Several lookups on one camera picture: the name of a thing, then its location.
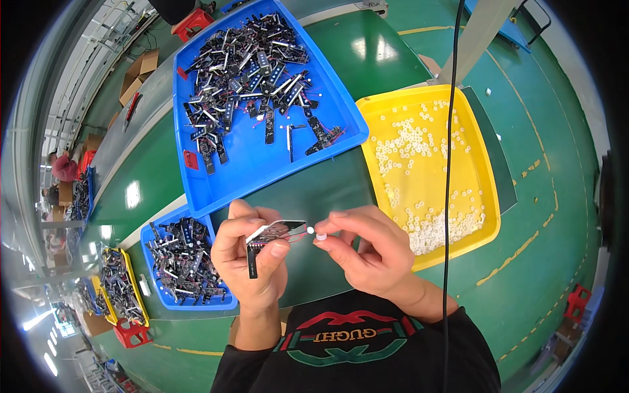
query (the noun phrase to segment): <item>person's right hand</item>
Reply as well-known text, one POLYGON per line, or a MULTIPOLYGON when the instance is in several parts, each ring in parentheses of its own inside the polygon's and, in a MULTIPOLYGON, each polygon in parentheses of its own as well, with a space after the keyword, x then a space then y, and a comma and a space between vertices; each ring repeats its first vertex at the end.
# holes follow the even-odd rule
POLYGON ((347 282, 359 291, 389 299, 411 272, 415 256, 408 234, 374 205, 331 211, 314 230, 328 237, 313 244, 330 254, 345 271, 347 282), (358 252, 352 248, 356 236, 360 236, 358 252))

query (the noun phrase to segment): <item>yellow plastic tray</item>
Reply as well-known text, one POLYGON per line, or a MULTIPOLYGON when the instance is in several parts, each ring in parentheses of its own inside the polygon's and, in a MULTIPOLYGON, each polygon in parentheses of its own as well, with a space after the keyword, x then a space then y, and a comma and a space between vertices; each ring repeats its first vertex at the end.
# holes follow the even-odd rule
POLYGON ((94 292, 96 293, 96 296, 98 297, 98 295, 100 295, 100 293, 102 292, 103 297, 105 298, 105 303, 107 304, 107 308, 109 309, 109 315, 106 315, 105 319, 107 320, 107 322, 116 326, 118 324, 118 317, 116 316, 116 311, 114 310, 114 307, 111 305, 111 301, 109 300, 109 295, 107 294, 107 291, 104 290, 103 287, 101 287, 101 279, 98 276, 93 275, 92 283, 94 284, 94 292))
MULTIPOLYGON (((434 214, 440 214, 445 209, 446 172, 444 168, 447 160, 443 157, 440 146, 442 139, 447 140, 449 99, 450 86, 442 85, 392 91, 365 97, 356 102, 369 126, 369 138, 363 143, 362 151, 374 186, 376 201, 380 209, 394 221, 397 220, 401 228, 407 226, 408 233, 411 230, 407 225, 407 208, 421 219, 425 219, 426 215, 430 214, 430 208, 433 209, 434 214), (422 109, 422 104, 425 105, 426 111, 422 109), (433 121, 429 118, 423 119, 420 113, 429 114, 433 121), (384 144, 386 140, 399 137, 398 130, 402 127, 394 126, 394 123, 403 122, 406 119, 411 121, 411 118, 413 122, 410 125, 414 128, 420 127, 422 130, 423 141, 428 142, 427 136, 431 133, 437 152, 432 150, 430 157, 427 154, 422 156, 415 153, 409 158, 401 158, 399 152, 391 152, 387 154, 389 159, 401 163, 402 167, 389 169, 389 172, 382 176, 379 161, 376 158, 376 146, 378 142, 384 144), (408 168, 409 160, 413 160, 412 168, 408 168), (392 206, 390 197, 395 199, 395 189, 398 189, 399 204, 392 206), (420 201, 423 202, 422 206, 416 208, 416 204, 420 201)), ((482 220, 481 213, 484 213, 485 217, 482 224, 475 226, 471 234, 450 245, 450 259, 489 243, 495 239, 500 230, 498 194, 489 155, 472 108, 459 89, 455 90, 454 109, 456 113, 453 114, 453 118, 456 116, 458 123, 452 123, 452 133, 458 131, 457 136, 461 140, 456 140, 456 136, 452 138, 456 145, 454 150, 450 150, 452 163, 449 201, 454 208, 449 210, 448 217, 456 218, 459 212, 465 217, 465 214, 473 212, 472 209, 477 210, 477 213, 473 214, 478 217, 478 220, 482 220), (470 146, 469 153, 465 152, 467 146, 470 146), (469 189, 472 190, 471 196, 467 195, 469 189), (452 199, 455 191, 458 194, 455 199, 452 199)), ((415 257, 412 271, 416 272, 438 265, 443 262, 444 258, 444 246, 418 255, 415 257)))
POLYGON ((129 279, 131 280, 131 285, 133 286, 133 294, 135 295, 135 299, 138 301, 140 305, 140 309, 142 309, 142 315, 144 316, 144 326, 148 327, 148 314, 147 309, 144 307, 144 302, 142 301, 142 297, 140 296, 140 289, 138 288, 138 284, 135 282, 135 276, 133 275, 133 267, 131 266, 131 258, 129 254, 127 254, 122 248, 114 248, 120 252, 125 257, 126 269, 129 271, 129 279))

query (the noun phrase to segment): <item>black shirt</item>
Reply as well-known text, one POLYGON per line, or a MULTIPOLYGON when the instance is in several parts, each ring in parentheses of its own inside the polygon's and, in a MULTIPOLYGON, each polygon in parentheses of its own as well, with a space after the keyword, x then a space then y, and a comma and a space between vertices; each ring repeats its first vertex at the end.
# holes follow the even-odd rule
POLYGON ((46 199, 51 206, 59 205, 59 187, 53 185, 48 189, 48 195, 46 195, 46 199))
MULTIPOLYGON (((460 307, 448 317, 448 391, 499 392, 498 368, 460 307)), ((443 321, 350 291, 292 309, 275 348, 225 348, 211 392, 441 392, 443 321)))

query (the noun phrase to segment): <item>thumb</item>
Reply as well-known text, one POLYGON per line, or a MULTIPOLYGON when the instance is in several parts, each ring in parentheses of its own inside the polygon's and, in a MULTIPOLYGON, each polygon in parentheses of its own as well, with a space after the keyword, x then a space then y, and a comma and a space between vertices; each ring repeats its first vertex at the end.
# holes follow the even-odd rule
POLYGON ((266 244, 255 257, 258 275, 268 277, 273 274, 290 249, 291 245, 283 239, 276 239, 266 244))
POLYGON ((334 262, 338 263, 348 273, 358 270, 365 263, 350 245, 336 236, 328 235, 325 240, 315 239, 313 244, 327 251, 330 254, 330 258, 334 259, 334 262))

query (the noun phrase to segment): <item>hand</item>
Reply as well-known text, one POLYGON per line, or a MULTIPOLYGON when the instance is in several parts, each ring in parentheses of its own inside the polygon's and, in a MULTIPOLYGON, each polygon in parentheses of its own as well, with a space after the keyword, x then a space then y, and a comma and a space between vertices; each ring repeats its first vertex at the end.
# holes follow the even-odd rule
POLYGON ((264 246, 256 257, 258 278, 249 279, 245 239, 262 225, 281 219, 273 209, 252 208, 242 199, 230 204, 228 219, 218 228, 212 246, 212 263, 230 291, 240 301, 241 311, 261 313, 283 295, 288 280, 284 257, 288 241, 277 239, 264 246))
POLYGON ((408 234, 376 206, 331 211, 314 230, 328 237, 313 244, 327 251, 360 291, 392 300, 394 289, 411 272, 415 256, 408 234), (329 235, 337 231, 338 236, 329 235), (352 248, 356 236, 361 237, 358 252, 352 248))

